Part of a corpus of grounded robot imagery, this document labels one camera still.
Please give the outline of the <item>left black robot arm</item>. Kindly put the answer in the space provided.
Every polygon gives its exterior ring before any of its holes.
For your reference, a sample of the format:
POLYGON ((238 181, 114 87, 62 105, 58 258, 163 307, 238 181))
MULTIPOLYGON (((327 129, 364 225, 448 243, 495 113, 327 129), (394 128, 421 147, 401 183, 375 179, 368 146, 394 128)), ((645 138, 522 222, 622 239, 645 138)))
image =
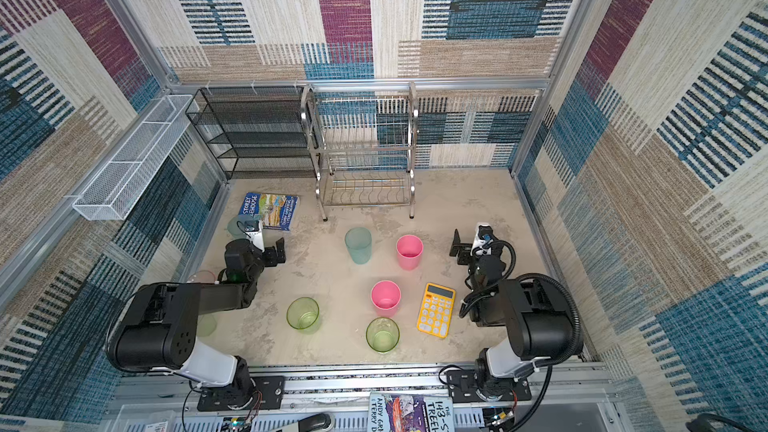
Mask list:
POLYGON ((156 282, 140 287, 106 339, 109 362, 123 372, 170 372, 203 388, 246 395, 252 383, 244 359, 197 342, 201 315, 248 308, 265 269, 286 262, 285 240, 263 249, 247 239, 225 247, 215 283, 156 282))

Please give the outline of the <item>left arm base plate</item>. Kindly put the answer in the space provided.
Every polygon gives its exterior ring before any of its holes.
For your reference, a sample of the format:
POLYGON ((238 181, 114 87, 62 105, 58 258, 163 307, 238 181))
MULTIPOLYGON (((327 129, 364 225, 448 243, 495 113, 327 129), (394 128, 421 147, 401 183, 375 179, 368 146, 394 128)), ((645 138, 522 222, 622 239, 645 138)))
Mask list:
POLYGON ((204 387, 197 404, 199 412, 277 410, 281 407, 284 376, 251 377, 243 388, 235 385, 204 387))

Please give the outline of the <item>teal translucent cup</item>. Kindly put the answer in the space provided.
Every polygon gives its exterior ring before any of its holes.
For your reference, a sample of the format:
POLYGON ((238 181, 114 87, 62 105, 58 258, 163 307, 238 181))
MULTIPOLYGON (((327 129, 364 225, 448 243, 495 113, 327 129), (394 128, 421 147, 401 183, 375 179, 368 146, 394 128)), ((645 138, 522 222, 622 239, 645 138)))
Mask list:
POLYGON ((354 263, 366 264, 372 255, 371 232, 365 227, 350 229, 345 235, 345 246, 354 263))

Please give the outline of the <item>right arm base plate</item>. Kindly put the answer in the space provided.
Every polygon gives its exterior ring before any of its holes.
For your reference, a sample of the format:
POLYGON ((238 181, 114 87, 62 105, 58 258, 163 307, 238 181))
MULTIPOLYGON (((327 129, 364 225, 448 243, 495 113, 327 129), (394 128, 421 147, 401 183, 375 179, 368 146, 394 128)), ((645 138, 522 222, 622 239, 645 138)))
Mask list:
POLYGON ((523 379, 496 378, 485 372, 445 368, 438 373, 454 403, 529 401, 532 393, 523 379))

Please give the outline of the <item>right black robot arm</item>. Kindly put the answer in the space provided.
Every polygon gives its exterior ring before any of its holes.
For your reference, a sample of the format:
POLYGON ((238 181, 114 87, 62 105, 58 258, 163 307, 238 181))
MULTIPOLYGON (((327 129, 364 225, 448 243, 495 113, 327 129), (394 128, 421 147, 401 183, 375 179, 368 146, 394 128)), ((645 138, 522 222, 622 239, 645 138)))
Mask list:
POLYGON ((501 327, 506 338, 479 353, 472 370, 439 374, 456 403, 531 399, 528 378, 582 352, 583 327, 572 295, 540 273, 514 276, 516 251, 481 223, 471 242, 455 231, 449 255, 468 267, 459 316, 479 327, 501 327))

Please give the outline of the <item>silver wire dish rack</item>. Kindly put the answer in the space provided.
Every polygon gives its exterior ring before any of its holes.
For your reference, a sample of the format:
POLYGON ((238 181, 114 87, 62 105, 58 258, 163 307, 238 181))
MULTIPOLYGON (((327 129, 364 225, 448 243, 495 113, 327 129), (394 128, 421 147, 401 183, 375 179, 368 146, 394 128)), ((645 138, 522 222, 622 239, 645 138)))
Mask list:
POLYGON ((416 85, 393 90, 318 91, 301 95, 301 122, 326 222, 334 208, 406 207, 416 215, 416 85))

